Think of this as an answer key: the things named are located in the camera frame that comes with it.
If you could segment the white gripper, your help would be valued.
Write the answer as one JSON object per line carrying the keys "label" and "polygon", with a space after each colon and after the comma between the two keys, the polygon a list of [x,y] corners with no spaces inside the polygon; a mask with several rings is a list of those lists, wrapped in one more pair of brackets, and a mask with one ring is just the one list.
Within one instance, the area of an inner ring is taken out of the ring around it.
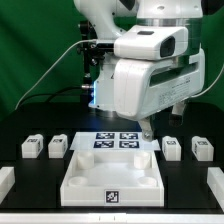
{"label": "white gripper", "polygon": [[181,126],[186,108],[186,103],[182,100],[199,93],[203,88],[205,54],[202,49],[189,57],[189,64],[175,78],[151,84],[153,77],[173,74],[172,65],[172,59],[156,62],[120,59],[115,67],[115,111],[120,117],[140,120],[142,138],[145,141],[153,140],[151,120],[146,117],[176,103],[169,116],[169,124],[173,127]]}

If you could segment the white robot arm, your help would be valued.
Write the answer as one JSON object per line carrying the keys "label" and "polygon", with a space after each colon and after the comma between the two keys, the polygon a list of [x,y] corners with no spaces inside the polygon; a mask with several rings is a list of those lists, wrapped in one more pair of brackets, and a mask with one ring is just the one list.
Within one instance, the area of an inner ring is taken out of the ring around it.
{"label": "white robot arm", "polygon": [[168,107],[170,124],[183,122],[186,101],[204,85],[202,18],[224,0],[73,0],[86,17],[84,62],[100,66],[92,108],[139,123],[153,139],[152,116]]}

